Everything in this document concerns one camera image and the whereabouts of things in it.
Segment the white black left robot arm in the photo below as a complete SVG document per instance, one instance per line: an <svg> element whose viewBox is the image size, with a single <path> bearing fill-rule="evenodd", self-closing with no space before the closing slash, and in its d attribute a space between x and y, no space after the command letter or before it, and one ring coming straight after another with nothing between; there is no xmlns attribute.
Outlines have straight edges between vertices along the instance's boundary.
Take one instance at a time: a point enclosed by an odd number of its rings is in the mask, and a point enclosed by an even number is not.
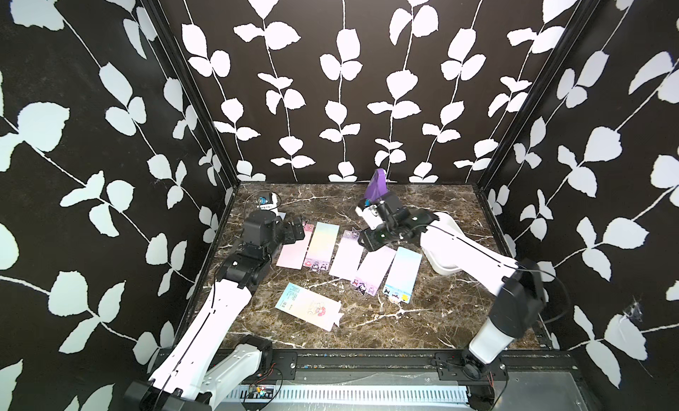
<svg viewBox="0 0 679 411"><path fill-rule="evenodd" d="M130 384L128 410L214 410L243 380L271 364L272 343L247 336L220 363L212 361L235 319L272 269L281 247L305 237L300 218L284 220L257 210L243 224L242 236L215 273L213 285L171 354L146 382Z"/></svg>

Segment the cream pink sticker sheet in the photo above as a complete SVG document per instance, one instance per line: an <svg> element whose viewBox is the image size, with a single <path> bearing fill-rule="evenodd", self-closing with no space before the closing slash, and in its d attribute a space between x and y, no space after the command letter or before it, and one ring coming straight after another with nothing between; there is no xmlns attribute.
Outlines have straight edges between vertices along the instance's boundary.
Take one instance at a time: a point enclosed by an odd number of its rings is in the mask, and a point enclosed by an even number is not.
<svg viewBox="0 0 679 411"><path fill-rule="evenodd" d="M339 326L344 316L339 301L293 283L286 286L275 308L325 331L332 331L334 326Z"/></svg>

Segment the white rainbow sticker sheet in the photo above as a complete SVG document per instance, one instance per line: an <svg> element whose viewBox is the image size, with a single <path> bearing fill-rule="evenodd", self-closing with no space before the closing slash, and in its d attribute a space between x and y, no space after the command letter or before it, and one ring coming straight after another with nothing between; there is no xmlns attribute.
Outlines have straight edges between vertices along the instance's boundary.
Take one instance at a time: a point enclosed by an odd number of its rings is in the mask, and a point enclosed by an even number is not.
<svg viewBox="0 0 679 411"><path fill-rule="evenodd" d="M399 247L387 275L383 293L391 303L410 303L422 255Z"/></svg>

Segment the plain lilac sticker sheet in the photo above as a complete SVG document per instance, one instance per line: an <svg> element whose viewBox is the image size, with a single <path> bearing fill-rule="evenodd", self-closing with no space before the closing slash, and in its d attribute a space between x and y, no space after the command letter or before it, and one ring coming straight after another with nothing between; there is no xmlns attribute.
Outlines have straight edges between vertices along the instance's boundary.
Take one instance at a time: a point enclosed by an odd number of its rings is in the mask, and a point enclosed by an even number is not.
<svg viewBox="0 0 679 411"><path fill-rule="evenodd" d="M361 262L351 285L362 294L375 296L395 255L396 251L387 246L369 252Z"/></svg>

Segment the lilac checked sticker sheet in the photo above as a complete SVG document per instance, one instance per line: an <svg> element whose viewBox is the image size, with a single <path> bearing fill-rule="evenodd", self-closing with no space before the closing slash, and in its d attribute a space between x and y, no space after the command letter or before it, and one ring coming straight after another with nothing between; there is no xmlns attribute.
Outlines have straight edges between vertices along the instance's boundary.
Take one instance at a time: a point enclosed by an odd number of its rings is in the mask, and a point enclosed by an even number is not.
<svg viewBox="0 0 679 411"><path fill-rule="evenodd" d="M346 230L343 233L329 274L334 278L352 281L357 274L364 247L358 242L360 233Z"/></svg>

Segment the purple sticker sheet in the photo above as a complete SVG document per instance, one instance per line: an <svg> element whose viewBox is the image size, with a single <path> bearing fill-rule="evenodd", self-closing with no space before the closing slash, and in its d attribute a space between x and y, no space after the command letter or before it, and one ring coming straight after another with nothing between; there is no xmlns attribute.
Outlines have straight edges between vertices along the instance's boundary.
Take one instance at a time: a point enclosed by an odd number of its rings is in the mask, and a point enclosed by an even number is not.
<svg viewBox="0 0 679 411"><path fill-rule="evenodd" d="M338 225L318 222L302 266L316 272L329 271L339 230Z"/></svg>

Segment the white plastic storage box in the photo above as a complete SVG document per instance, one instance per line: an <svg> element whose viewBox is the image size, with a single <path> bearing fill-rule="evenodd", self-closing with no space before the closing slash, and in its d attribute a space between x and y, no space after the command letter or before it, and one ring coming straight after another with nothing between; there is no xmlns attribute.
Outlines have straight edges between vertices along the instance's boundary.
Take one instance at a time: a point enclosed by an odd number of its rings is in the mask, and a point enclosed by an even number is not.
<svg viewBox="0 0 679 411"><path fill-rule="evenodd" d="M463 255L472 252L470 244L474 244L447 213L435 212L438 218L426 230L421 239L421 246L433 271L442 276L452 276L463 272L472 278L477 278L475 270L470 264L459 263L456 250L463 248Z"/></svg>

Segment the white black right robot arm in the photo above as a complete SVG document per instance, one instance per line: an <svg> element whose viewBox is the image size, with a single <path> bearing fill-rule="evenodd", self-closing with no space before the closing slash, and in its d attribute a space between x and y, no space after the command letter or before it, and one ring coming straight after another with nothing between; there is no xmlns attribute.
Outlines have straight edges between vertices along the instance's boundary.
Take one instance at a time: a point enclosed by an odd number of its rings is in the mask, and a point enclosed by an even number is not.
<svg viewBox="0 0 679 411"><path fill-rule="evenodd" d="M486 322L463 350L467 369L481 371L537 322L546 306L540 269L530 268L472 241L443 212L401 208L389 214L375 204L355 209L368 225L359 243L369 252L396 241L417 244L441 275L464 271L495 296Z"/></svg>

